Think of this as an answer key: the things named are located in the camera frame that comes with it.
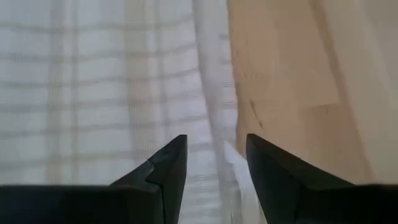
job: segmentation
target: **curtain fold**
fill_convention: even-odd
[[[109,184],[187,134],[180,223],[231,223],[236,119],[226,0],[0,1],[1,184]]]

